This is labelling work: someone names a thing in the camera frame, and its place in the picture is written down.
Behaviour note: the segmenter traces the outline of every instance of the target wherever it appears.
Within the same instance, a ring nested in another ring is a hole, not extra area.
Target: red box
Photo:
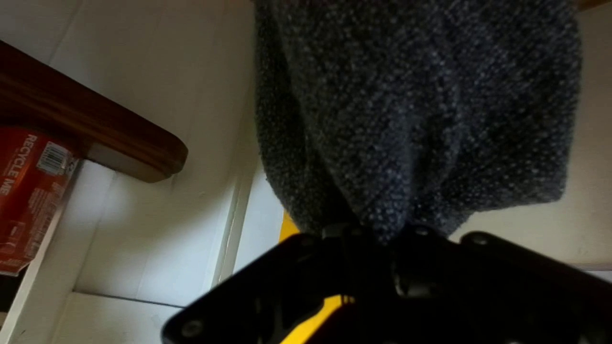
[[[0,126],[0,275],[16,275],[36,256],[76,164],[64,141]]]

